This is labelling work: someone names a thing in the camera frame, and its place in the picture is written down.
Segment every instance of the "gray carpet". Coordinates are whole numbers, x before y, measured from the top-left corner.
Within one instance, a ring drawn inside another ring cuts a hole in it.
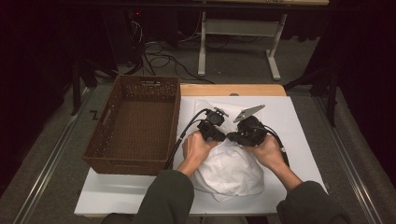
[[[299,43],[295,39],[282,40],[276,52],[276,61],[282,80],[274,82],[263,54],[264,46],[268,46],[269,40],[260,39],[252,43],[245,43],[251,40],[247,37],[238,40],[239,42],[234,41],[222,49],[208,49],[205,78],[215,83],[285,84],[303,73],[317,44],[317,41]],[[222,43],[218,40],[209,41],[208,45],[215,48],[221,46]],[[148,52],[158,52],[159,49],[159,46],[153,46],[148,49]],[[172,54],[192,74],[196,74],[198,46],[180,45],[178,49],[174,49],[164,45],[164,52]],[[166,62],[165,58],[152,61],[153,65],[159,67],[154,68],[157,75],[175,76],[178,73],[181,77],[188,76],[181,66],[177,66],[175,70],[172,62]],[[147,65],[146,67],[147,69],[140,70],[138,74],[147,75],[149,67]],[[184,82],[201,83],[191,80],[184,80]],[[92,97],[82,108],[76,125],[64,144],[64,153],[28,223],[100,223],[101,218],[75,216],[74,209],[89,170],[89,166],[81,159],[81,155],[88,145],[96,122],[92,119],[91,111],[102,110],[111,87],[111,82],[101,81],[99,86],[92,90]],[[321,116],[316,101],[310,96],[308,90],[309,87],[302,86],[289,91],[288,95],[294,103],[323,180],[329,187],[329,194],[348,210],[353,223],[369,223],[350,185],[345,166],[340,159],[337,145],[326,125],[326,120]],[[347,109],[342,93],[338,92],[337,97],[335,130],[339,132],[343,144],[348,149],[348,154],[372,196],[383,223],[395,223],[395,190],[362,138],[359,128]],[[56,146],[63,128],[71,118],[71,111],[72,93],[69,91],[65,96],[65,103],[49,118],[42,134],[1,198],[0,223],[13,222],[51,151]],[[278,223],[276,216],[270,216],[269,221]]]

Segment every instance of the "person's right arm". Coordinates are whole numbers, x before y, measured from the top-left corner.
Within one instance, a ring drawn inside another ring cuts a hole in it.
[[[303,182],[283,161],[279,145],[267,135],[258,147],[245,147],[259,163],[271,170],[282,182],[288,195],[276,207],[283,224],[350,223],[347,211],[313,181]]]

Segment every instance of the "hand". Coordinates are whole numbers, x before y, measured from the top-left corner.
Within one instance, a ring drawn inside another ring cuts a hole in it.
[[[217,144],[217,141],[206,142],[199,131],[189,134],[182,145],[184,161],[177,169],[187,176],[192,176]]]
[[[302,180],[283,161],[279,144],[272,135],[267,135],[258,147],[245,147],[253,153],[259,163],[270,169],[282,182],[287,191],[295,189]]]

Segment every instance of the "person's right hand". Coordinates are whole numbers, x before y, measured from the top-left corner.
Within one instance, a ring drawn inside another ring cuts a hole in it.
[[[265,136],[264,141],[259,146],[245,147],[245,149],[252,152],[259,163],[271,170],[275,168],[275,166],[285,163],[280,152],[279,144],[270,134]]]

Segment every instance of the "white table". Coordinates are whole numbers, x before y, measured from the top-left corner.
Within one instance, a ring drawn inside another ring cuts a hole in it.
[[[252,107],[264,104],[262,123],[273,128],[287,150],[291,169],[303,180],[314,180],[324,188],[292,101],[287,96],[182,96],[178,133],[194,116],[196,99]],[[174,166],[182,160],[177,151]],[[195,191],[192,216],[208,215],[266,215],[276,212],[276,205],[286,196],[279,180],[269,170],[264,170],[265,190],[261,194],[237,197],[219,203],[211,194]],[[135,214],[148,186],[155,176],[99,175],[93,169],[88,173],[75,210],[76,215],[105,216],[109,213]]]

